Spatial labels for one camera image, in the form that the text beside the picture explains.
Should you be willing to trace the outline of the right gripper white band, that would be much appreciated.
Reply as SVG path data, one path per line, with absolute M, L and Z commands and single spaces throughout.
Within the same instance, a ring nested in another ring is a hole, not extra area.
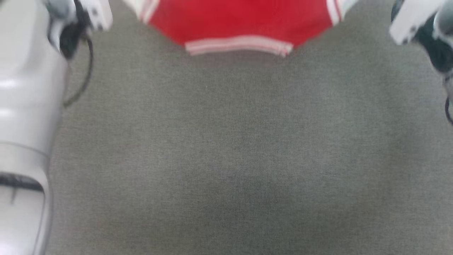
M 390 25 L 389 33 L 393 41 L 397 45 L 410 42 L 417 30 L 446 2 L 446 0 L 404 0 Z

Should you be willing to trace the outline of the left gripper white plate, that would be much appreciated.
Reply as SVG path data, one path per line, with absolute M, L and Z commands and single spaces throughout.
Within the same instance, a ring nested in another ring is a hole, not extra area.
M 93 31 L 108 31 L 112 12 L 108 0 L 76 0 L 76 23 Z

